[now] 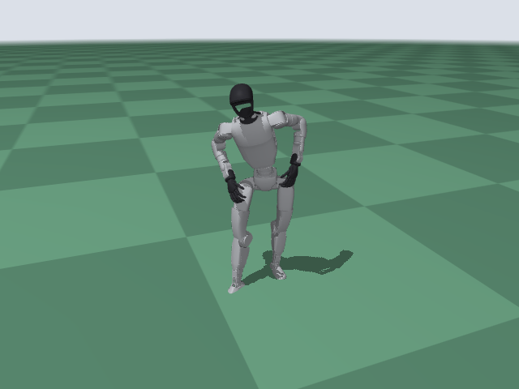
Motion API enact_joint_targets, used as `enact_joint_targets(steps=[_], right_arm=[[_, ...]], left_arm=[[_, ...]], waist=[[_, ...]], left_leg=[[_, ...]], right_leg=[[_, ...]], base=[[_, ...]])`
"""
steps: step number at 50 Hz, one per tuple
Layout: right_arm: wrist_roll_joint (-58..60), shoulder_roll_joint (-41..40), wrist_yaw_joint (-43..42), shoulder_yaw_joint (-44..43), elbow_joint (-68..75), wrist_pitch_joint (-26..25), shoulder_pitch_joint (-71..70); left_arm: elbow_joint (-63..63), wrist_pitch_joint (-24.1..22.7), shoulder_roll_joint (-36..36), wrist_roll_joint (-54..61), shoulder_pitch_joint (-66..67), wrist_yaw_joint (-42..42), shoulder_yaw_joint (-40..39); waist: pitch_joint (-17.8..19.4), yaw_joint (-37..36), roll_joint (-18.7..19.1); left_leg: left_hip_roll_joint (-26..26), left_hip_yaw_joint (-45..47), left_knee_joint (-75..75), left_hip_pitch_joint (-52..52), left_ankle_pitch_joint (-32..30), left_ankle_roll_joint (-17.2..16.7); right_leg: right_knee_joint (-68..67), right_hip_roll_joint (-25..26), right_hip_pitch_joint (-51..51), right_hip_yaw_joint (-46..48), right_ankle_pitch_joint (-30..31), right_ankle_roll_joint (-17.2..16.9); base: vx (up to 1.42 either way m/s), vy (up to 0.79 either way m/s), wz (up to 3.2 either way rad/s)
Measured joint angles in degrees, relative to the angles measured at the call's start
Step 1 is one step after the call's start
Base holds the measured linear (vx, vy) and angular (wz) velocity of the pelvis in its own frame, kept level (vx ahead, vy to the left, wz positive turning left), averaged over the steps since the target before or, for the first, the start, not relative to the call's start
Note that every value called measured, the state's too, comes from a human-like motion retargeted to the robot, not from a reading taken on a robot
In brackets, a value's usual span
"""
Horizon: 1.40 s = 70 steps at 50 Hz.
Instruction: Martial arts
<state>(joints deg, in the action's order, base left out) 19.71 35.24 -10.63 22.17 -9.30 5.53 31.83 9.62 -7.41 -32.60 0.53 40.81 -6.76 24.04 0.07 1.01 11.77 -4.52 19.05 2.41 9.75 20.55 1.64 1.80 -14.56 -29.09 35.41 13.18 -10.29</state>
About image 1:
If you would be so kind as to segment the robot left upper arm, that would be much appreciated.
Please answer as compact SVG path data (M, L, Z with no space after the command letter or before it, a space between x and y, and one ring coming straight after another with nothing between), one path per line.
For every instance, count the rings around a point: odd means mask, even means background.
M281 129L284 126L291 126L293 130L300 130L300 121L304 118L300 115L285 113L282 110L273 112L267 117L272 128Z

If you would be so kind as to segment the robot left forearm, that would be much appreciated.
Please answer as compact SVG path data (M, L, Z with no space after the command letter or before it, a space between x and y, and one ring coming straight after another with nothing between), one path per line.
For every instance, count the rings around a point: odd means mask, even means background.
M303 152L304 152L304 142L307 137L307 121L305 118L302 118L300 121L300 131L297 130L294 132L294 144L292 148L292 155L296 153L298 158L296 160L297 163L301 163L303 160ZM291 156L292 156L291 155ZM291 159L291 157L290 157Z

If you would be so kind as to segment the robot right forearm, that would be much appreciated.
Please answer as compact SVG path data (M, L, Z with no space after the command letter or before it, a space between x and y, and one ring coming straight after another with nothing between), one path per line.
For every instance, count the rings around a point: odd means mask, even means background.
M226 179L229 176L228 170L232 169L232 166L227 158L227 154L223 150L218 151L216 148L216 145L213 141L212 141L211 145L212 145L213 154L220 166L221 171L223 172L223 177L224 177L224 179ZM235 175L235 173L234 173L234 175Z

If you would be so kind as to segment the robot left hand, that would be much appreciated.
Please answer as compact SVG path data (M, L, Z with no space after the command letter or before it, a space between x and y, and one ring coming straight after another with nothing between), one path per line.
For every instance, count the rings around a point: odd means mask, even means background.
M287 175L287 178L284 182L280 183L279 185L281 187L291 187L294 185L295 181L296 181L296 177L298 176L298 167L301 165L301 163L297 163L296 160L298 158L298 155L296 153L294 153L292 156L291 156L291 160L290 160L290 163L291 163L291 166L289 167L289 170L284 173L283 175L281 175L281 178L283 178L284 176Z

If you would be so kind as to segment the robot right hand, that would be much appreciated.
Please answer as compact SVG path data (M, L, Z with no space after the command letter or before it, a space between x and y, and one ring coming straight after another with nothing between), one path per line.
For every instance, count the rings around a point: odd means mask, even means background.
M240 197L242 198L246 198L246 196L243 196L242 194L240 194L240 192L238 191L238 187L241 188L242 190L244 190L244 187L240 186L236 181L235 181L235 175L234 175L234 171L232 169L229 169L228 170L228 174L229 176L225 179L225 182L228 183L228 191L229 191L229 195L230 195L230 198L232 199L233 202L235 203L241 203L242 201L245 201L244 199L241 199ZM240 197L239 197L240 196Z

